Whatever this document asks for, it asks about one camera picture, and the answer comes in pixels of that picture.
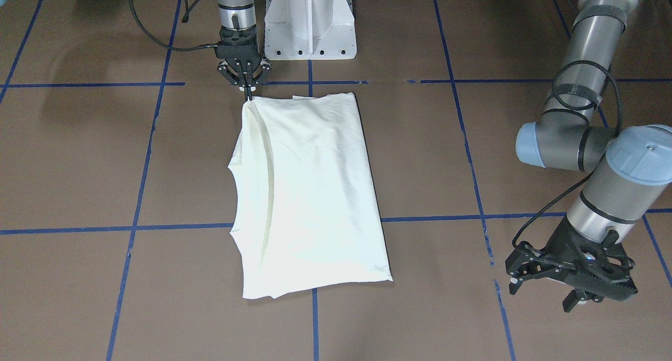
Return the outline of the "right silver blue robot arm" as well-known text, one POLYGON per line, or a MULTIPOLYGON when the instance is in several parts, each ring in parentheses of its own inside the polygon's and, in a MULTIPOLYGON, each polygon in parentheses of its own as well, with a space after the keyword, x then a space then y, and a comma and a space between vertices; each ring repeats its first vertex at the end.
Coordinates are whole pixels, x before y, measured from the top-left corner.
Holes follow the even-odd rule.
POLYGON ((271 63, 259 48, 255 0, 216 0, 221 28, 219 40, 206 45, 171 50, 188 52, 211 49, 220 60, 217 70, 229 83, 254 98, 258 84, 271 70, 271 63))

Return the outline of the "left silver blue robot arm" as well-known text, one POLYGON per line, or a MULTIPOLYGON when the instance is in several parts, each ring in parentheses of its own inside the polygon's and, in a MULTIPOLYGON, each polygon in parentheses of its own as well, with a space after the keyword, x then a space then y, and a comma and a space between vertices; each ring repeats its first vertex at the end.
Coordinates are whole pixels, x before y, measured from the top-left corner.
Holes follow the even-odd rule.
POLYGON ((544 168, 586 172, 569 187, 576 201, 541 249, 512 239, 509 292, 548 278, 572 288, 565 312, 603 299, 627 301, 638 289, 635 263, 622 244, 670 184, 670 127, 624 127, 612 58, 631 13, 643 0, 578 0, 571 40, 552 79, 539 121, 516 138, 518 159, 544 168))

